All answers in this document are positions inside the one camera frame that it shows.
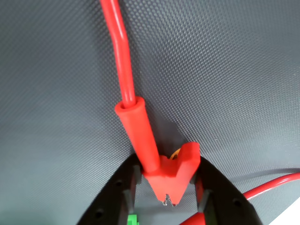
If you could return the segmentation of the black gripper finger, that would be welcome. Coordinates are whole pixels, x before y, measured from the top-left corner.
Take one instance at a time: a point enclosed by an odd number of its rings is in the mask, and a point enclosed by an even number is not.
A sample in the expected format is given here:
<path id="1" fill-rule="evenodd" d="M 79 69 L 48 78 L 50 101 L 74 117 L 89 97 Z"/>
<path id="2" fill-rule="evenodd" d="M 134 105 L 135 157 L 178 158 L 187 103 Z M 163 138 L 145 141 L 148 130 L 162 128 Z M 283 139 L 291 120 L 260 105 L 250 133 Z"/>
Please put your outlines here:
<path id="1" fill-rule="evenodd" d="M 79 225 L 126 225 L 134 212 L 136 186 L 142 182 L 142 166 L 130 155 L 114 172 L 78 221 Z"/>
<path id="2" fill-rule="evenodd" d="M 253 205 L 207 159 L 201 158 L 194 177 L 197 212 L 190 225 L 261 225 Z"/>

